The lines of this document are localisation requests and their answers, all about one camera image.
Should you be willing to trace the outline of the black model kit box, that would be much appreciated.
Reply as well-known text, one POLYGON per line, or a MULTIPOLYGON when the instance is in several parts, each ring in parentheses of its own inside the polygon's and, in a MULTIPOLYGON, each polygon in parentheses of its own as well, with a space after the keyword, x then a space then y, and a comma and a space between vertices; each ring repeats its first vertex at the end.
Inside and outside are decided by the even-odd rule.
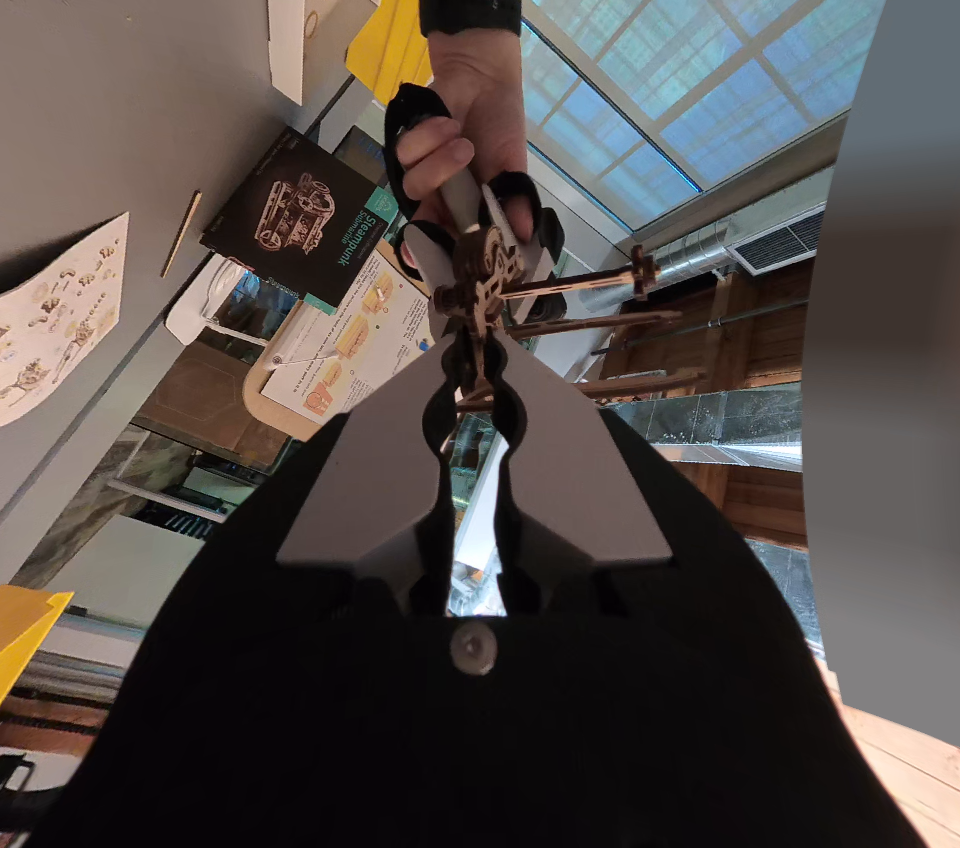
POLYGON ((398 212, 390 191, 285 127, 200 242, 333 314, 398 212))

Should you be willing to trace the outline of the person's left hand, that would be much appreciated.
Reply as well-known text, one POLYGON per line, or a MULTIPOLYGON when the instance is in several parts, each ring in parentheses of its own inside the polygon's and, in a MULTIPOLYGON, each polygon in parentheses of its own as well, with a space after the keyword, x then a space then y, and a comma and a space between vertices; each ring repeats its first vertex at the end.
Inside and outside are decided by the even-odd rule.
POLYGON ((427 39, 432 89, 450 117, 432 117, 402 134, 396 153, 414 220, 459 236, 441 187, 463 169, 478 183, 528 169, 522 102, 522 48, 505 31, 471 30, 427 39))

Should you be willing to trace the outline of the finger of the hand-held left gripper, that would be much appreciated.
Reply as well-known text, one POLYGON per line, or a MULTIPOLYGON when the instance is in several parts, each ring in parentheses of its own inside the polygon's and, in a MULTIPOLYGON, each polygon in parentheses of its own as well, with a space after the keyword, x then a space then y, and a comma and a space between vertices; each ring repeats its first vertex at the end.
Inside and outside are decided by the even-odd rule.
POLYGON ((546 292, 530 286, 549 284, 556 262, 556 214, 544 209, 534 182, 493 182, 482 186, 482 220, 498 232, 503 259, 501 294, 515 324, 535 324, 553 317, 546 292), (515 233, 504 204, 526 201, 532 211, 532 233, 523 241, 515 233))
POLYGON ((411 232, 412 266, 432 300, 439 289, 453 288, 457 283, 452 254, 453 242, 446 231, 411 232))

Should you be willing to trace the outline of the thin wooden stick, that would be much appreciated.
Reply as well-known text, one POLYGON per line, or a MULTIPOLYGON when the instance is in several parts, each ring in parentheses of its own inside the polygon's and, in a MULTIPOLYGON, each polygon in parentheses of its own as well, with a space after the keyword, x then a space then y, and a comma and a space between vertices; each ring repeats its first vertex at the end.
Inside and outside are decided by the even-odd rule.
POLYGON ((200 206, 202 197, 203 192, 201 190, 197 189, 193 192, 161 268, 159 275, 161 279, 166 278, 169 275, 182 243, 185 240, 186 233, 189 230, 194 216, 200 206))

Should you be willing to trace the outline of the white vent grille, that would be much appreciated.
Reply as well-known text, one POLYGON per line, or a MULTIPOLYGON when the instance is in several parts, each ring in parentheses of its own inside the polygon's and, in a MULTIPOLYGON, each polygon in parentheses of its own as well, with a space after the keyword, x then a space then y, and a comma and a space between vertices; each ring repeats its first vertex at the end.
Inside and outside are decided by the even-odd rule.
POLYGON ((818 251, 825 211, 825 204, 816 206, 727 250, 755 277, 809 260, 818 251))

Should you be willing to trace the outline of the illustrated assembly leaflet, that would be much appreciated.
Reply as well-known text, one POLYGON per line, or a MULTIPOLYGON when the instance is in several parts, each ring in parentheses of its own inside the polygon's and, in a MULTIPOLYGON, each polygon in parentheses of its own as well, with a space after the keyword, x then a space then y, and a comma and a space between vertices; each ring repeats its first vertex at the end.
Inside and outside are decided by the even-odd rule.
POLYGON ((130 217, 103 223, 2 294, 2 426, 53 394, 117 325, 130 217))

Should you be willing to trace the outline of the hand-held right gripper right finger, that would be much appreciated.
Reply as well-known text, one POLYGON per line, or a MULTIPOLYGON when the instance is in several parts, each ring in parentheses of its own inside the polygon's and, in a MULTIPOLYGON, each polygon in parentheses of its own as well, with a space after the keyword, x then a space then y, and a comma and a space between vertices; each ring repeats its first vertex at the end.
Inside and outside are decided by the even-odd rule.
POLYGON ((507 446, 494 536, 508 614, 539 614, 599 572, 668 565, 673 551, 593 401, 496 330, 491 419, 507 446))

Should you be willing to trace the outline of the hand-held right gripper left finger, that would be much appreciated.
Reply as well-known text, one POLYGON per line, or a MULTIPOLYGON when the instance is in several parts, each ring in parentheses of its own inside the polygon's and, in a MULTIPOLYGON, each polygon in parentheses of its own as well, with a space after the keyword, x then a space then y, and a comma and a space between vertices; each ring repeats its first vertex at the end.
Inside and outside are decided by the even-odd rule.
POLYGON ((410 614, 444 614, 455 535, 443 448, 457 423, 457 336, 347 416, 277 553, 283 566, 378 579, 410 614))

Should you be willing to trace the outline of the brown wooden mechanical model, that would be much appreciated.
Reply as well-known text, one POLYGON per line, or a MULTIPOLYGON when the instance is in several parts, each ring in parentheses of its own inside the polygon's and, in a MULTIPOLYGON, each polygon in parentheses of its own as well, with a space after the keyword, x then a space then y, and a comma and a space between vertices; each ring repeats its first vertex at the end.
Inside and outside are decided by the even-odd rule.
POLYGON ((488 413, 494 408, 494 389, 488 380, 486 351, 491 337, 500 330, 516 342, 562 333, 601 328, 673 325, 678 310, 663 309, 605 315, 580 320, 552 319, 520 324, 520 316, 505 326, 503 314, 509 302, 557 301, 564 294, 626 287, 636 300, 644 301, 655 287, 659 269, 642 248, 632 250, 630 263, 600 273, 522 283, 522 256, 516 246, 507 247, 506 237, 495 227, 469 232, 453 254, 453 284, 439 286, 434 302, 439 314, 450 318, 457 331, 457 360, 452 370, 454 392, 459 395, 458 414, 488 413))

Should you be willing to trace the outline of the silver ceiling air duct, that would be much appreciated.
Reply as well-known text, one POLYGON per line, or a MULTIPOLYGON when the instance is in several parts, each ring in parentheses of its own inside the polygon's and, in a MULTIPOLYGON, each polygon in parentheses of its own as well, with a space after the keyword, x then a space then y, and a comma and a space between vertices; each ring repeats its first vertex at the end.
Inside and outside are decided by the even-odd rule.
POLYGON ((798 382, 606 409, 671 462, 803 470, 798 382))

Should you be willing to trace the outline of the slim ribbed silver duct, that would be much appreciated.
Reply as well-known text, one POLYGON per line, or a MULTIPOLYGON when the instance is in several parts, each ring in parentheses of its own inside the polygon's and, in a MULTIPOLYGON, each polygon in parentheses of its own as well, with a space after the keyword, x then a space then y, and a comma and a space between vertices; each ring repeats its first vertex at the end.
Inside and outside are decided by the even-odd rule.
MULTIPOLYGON (((665 289, 709 273, 726 274, 739 262, 728 246, 732 220, 724 218, 700 230, 657 248, 652 257, 659 274, 653 291, 665 289)), ((576 301, 591 314, 601 314, 635 298, 630 285, 608 286, 569 292, 567 299, 576 301)))

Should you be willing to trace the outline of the white board stand base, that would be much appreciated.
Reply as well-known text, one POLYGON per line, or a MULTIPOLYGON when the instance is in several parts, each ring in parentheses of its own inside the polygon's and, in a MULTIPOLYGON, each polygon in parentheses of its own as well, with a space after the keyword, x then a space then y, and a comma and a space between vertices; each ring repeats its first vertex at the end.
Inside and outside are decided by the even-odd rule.
POLYGON ((215 318, 222 305, 248 273, 247 269, 220 254, 211 254, 186 284, 165 318, 167 330, 184 346, 209 328, 227 337, 264 347, 261 339, 220 324, 215 318))

